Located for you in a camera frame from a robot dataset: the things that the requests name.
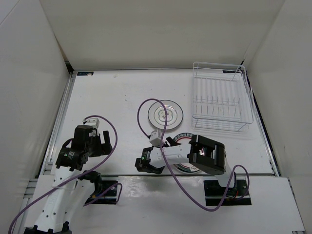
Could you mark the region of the glass plate with green rim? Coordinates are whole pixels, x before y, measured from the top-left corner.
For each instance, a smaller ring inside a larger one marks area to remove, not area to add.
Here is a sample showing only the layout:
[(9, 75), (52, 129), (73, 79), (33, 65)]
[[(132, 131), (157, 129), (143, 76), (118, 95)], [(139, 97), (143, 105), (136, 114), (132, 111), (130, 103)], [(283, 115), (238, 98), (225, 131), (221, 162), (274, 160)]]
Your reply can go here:
[(177, 128), (184, 119), (181, 106), (172, 100), (161, 100), (166, 110), (159, 102), (154, 102), (148, 110), (149, 122), (158, 129), (163, 129), (167, 119), (166, 130)]

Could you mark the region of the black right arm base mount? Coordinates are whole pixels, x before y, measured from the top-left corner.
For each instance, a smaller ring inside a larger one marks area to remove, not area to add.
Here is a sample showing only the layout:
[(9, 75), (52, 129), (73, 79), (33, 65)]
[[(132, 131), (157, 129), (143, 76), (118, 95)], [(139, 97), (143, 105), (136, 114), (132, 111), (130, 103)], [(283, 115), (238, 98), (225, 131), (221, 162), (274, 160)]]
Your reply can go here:
[[(204, 194), (206, 206), (217, 206), (222, 199), (225, 188), (217, 180), (205, 180)], [(238, 179), (235, 188), (229, 188), (222, 206), (251, 206), (251, 197), (247, 192), (247, 181)]]

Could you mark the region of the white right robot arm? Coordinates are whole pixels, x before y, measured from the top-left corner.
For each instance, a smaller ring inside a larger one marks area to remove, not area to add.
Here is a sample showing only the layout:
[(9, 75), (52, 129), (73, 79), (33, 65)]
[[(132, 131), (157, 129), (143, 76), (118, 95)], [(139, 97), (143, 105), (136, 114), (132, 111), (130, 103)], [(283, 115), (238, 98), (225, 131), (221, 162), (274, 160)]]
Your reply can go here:
[(167, 165), (190, 164), (215, 176), (223, 194), (232, 194), (237, 185), (235, 176), (230, 178), (232, 169), (226, 160), (224, 144), (200, 135), (186, 138), (189, 141), (182, 144), (167, 137), (162, 148), (159, 145), (144, 148), (141, 157), (136, 159), (136, 169), (139, 172), (159, 175)]

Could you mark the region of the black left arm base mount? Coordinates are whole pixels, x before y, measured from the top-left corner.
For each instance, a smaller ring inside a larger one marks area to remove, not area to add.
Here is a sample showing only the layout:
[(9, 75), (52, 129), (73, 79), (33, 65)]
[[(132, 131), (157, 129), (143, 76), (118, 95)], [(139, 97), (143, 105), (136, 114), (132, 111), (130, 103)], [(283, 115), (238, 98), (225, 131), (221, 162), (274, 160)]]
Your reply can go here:
[(103, 180), (102, 190), (95, 195), (91, 195), (85, 202), (85, 206), (91, 202), (91, 205), (116, 205), (120, 192), (118, 191), (117, 180)]

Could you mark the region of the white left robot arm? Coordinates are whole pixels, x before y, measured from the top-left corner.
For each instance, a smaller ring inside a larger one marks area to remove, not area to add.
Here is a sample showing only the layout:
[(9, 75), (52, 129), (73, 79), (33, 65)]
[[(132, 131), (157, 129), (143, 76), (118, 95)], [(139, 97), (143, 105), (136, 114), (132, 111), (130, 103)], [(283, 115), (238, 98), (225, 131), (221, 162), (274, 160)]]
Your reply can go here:
[(102, 190), (100, 173), (83, 170), (91, 157), (109, 155), (113, 150), (108, 131), (98, 125), (78, 125), (73, 138), (65, 141), (56, 160), (52, 192), (33, 227), (26, 234), (70, 234), (70, 223), (86, 200)]

